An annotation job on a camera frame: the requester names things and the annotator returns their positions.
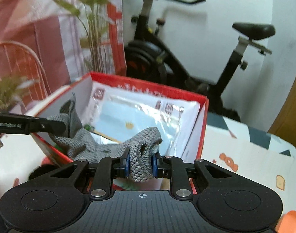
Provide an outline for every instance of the white wall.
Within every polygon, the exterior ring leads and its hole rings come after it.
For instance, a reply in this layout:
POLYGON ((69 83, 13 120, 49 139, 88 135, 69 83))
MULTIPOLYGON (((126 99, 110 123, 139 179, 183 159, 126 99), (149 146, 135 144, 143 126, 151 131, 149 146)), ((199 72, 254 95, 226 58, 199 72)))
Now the white wall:
MULTIPOLYGON (((132 15, 140 13, 142 0, 123 0, 124 44, 132 40, 135 26, 132 15)), ((232 29, 235 21, 271 23, 272 0, 206 0, 187 6, 166 0, 154 1, 149 25, 155 28, 158 17, 166 18, 160 38, 193 76, 217 82, 239 33, 232 29)), ((222 98, 224 105, 240 115, 248 108, 263 63, 263 56, 249 47, 244 59, 245 71, 238 70, 222 98)))
POLYGON ((272 56, 261 69, 250 107, 242 120, 268 131, 281 110, 296 76, 296 0, 273 0, 276 35, 268 42, 272 56))

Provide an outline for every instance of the open box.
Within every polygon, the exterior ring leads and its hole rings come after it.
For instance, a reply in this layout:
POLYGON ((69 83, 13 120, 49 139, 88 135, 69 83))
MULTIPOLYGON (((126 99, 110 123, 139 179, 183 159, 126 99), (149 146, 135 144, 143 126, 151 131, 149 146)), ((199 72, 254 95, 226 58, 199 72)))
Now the open box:
MULTIPOLYGON (((40 110, 36 116, 47 118, 59 114, 60 107, 69 100, 73 94, 75 94, 76 112, 84 125, 85 123, 83 120, 87 119, 87 108, 94 95, 94 81, 128 91, 142 92, 156 96, 196 101, 200 103, 199 113, 181 158, 184 162, 193 163, 196 158, 201 156, 206 128, 208 99, 203 95, 187 92, 181 89, 117 75, 89 73, 83 76, 79 81, 73 83, 68 90, 54 98, 42 110, 40 110)), ((61 166, 73 161, 54 147, 55 143, 50 139, 47 133, 40 132, 32 134, 32 137, 52 162, 61 166)))

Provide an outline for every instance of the black handle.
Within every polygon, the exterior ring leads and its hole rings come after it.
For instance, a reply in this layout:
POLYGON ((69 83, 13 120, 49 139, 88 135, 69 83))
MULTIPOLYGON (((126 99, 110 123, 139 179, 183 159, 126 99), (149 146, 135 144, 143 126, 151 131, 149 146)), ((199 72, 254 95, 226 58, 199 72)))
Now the black handle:
POLYGON ((191 0, 191 1, 188 1, 188 0, 171 0, 171 1, 193 5, 193 4, 198 4, 198 3, 201 3, 201 2, 205 2, 206 0, 191 0))
POLYGON ((62 134, 66 129, 63 122, 25 115, 0 113, 0 133, 30 134, 48 132, 62 134))

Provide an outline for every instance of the bike seat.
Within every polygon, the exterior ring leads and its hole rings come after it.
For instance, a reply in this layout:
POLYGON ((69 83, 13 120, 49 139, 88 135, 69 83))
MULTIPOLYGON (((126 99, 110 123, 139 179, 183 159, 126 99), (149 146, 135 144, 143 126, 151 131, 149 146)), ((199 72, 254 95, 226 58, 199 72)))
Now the bike seat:
POLYGON ((261 40, 275 35, 275 28, 271 24, 234 23, 232 28, 251 40, 261 40))

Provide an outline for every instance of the exercise bike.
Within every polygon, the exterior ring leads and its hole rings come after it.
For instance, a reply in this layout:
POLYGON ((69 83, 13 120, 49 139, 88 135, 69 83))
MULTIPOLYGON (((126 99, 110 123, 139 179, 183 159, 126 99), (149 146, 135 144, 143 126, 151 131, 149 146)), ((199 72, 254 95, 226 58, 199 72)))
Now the exercise bike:
MULTIPOLYGON (((206 0, 171 1, 193 5, 206 0)), ((233 50, 219 80, 215 85, 211 85, 191 77, 175 55, 158 38, 160 27, 165 24, 163 19, 157 19, 158 27, 155 31, 152 31, 147 26, 152 3, 153 0, 143 0, 140 15, 138 17, 133 16, 131 19, 137 26, 134 40, 124 48, 127 76, 206 95, 209 98, 209 111, 227 116, 223 108, 221 94, 227 87, 237 67, 239 66, 242 70, 247 68, 248 63, 242 61, 242 58, 248 45, 258 49, 262 55, 272 54, 271 50, 254 42, 254 40, 262 40, 275 35, 274 26, 270 24, 234 23, 232 27, 247 36, 248 39, 239 37, 238 44, 233 50), (172 70, 173 75, 167 73, 165 64, 172 70)))

